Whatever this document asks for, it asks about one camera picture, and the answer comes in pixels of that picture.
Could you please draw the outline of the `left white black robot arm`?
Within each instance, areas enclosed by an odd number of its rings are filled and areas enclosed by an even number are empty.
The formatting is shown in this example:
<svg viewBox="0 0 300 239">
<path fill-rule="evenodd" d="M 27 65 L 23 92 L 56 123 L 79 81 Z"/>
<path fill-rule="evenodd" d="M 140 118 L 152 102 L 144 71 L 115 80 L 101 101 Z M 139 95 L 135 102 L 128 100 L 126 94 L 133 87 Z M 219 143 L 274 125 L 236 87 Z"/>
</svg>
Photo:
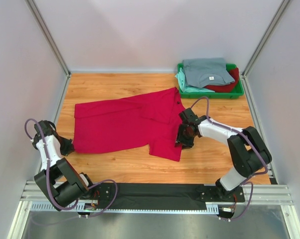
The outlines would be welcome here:
<svg viewBox="0 0 300 239">
<path fill-rule="evenodd" d="M 35 123 L 34 129 L 31 142 L 42 160 L 34 180 L 54 208 L 61 211 L 78 199 L 92 199 L 96 189 L 92 181 L 87 174 L 77 173 L 65 158 L 75 151 L 72 139 L 61 137 L 55 124 L 48 120 Z"/>
</svg>

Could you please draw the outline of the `bright red t shirt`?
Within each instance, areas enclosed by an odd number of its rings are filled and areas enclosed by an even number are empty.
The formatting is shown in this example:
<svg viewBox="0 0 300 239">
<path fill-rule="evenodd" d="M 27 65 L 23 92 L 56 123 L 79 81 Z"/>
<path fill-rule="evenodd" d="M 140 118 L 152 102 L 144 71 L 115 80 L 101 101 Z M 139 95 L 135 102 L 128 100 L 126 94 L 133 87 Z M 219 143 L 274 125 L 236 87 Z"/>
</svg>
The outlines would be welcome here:
<svg viewBox="0 0 300 239">
<path fill-rule="evenodd" d="M 179 162 L 181 146 L 175 141 L 183 110 L 177 88 L 76 104 L 75 152 L 101 154 L 147 145 L 150 155 Z"/>
</svg>

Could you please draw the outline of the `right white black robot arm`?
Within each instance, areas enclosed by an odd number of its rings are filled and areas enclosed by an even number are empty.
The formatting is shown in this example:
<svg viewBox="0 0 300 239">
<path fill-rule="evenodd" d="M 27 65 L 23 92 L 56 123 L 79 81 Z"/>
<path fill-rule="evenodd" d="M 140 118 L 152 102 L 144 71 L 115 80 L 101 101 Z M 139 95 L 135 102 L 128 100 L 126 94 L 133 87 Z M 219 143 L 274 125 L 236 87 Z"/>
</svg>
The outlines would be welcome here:
<svg viewBox="0 0 300 239">
<path fill-rule="evenodd" d="M 219 200 L 228 200 L 234 189 L 253 176 L 267 174 L 272 156 L 254 127 L 230 127 L 208 115 L 198 117 L 191 108 L 182 111 L 179 117 L 181 124 L 175 145 L 192 148 L 195 137 L 208 137 L 229 148 L 233 167 L 216 181 L 215 195 Z"/>
</svg>

